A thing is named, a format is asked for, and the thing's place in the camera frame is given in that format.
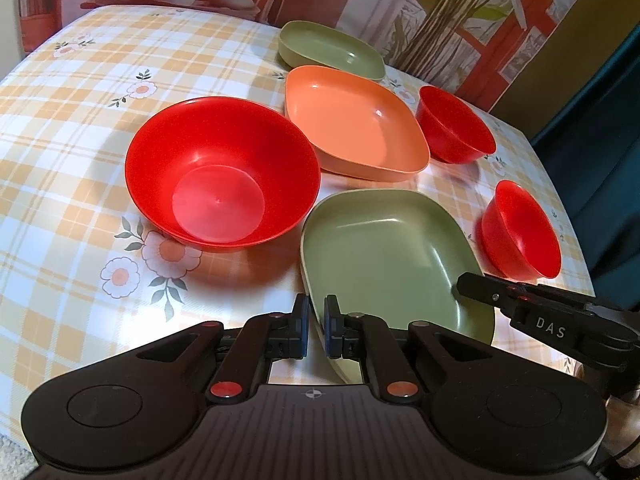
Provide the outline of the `person's right hand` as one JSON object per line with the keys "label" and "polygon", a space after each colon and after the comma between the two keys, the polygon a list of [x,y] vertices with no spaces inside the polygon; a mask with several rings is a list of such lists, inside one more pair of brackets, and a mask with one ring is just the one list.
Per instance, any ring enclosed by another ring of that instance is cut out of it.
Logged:
{"label": "person's right hand", "polygon": [[614,370],[597,370],[577,362],[574,376],[602,396],[608,413],[608,429],[603,440],[610,454],[623,452],[639,437],[639,385]]}

